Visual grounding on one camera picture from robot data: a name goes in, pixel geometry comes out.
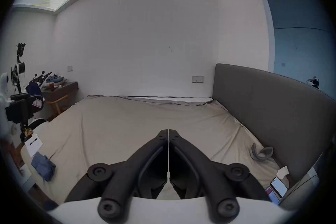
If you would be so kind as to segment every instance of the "folded blue cloth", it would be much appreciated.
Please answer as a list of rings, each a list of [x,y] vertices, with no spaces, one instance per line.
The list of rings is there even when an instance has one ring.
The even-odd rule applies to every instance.
[[[55,173],[56,165],[53,164],[47,156],[40,154],[40,152],[36,152],[31,161],[31,165],[45,181],[50,181]]]

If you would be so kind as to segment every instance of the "tag label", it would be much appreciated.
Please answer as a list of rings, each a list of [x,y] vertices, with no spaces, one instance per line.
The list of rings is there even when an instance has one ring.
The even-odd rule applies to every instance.
[[[35,99],[35,101],[32,103],[33,106],[36,106],[38,108],[42,107],[42,101],[40,99]]]

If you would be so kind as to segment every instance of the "wrinkled sheet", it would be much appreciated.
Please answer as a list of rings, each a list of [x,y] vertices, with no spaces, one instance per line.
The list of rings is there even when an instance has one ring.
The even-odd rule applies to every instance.
[[[258,139],[216,100],[180,102],[91,96],[51,121],[38,131],[43,142],[39,152],[56,164],[55,175],[44,182],[31,166],[24,146],[21,155],[37,185],[58,204],[95,163],[127,160],[137,149],[162,129],[175,129],[213,161],[242,163],[266,189],[279,166],[273,159],[258,162],[249,150]],[[288,180],[282,180],[288,186]],[[158,198],[173,197],[172,188]]]

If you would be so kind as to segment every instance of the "phone screen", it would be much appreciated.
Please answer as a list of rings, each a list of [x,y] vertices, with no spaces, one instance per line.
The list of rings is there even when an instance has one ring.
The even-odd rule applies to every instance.
[[[276,205],[280,204],[280,201],[279,201],[278,197],[275,195],[275,193],[273,192],[273,190],[270,187],[268,187],[266,189],[266,193],[269,196],[269,198],[271,199],[272,203],[274,203]]]
[[[281,182],[278,177],[275,177],[275,179],[273,179],[273,181],[271,182],[271,186],[280,195],[280,197],[283,197],[288,190],[288,188]]]

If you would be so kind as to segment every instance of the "paper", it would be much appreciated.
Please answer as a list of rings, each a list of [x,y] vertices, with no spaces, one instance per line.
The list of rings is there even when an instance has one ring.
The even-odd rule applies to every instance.
[[[32,105],[41,108],[42,107],[42,101],[40,99],[35,99],[35,101],[32,103]]]
[[[31,138],[29,138],[25,143],[27,147],[27,151],[29,153],[29,156],[32,158],[35,153],[40,149],[40,147],[43,145],[40,138],[37,136],[37,134],[33,134]]]
[[[289,174],[289,172],[288,172],[288,168],[287,168],[287,165],[286,165],[285,167],[278,170],[278,172],[276,173],[276,176],[279,177],[279,179],[283,179],[288,174]]]

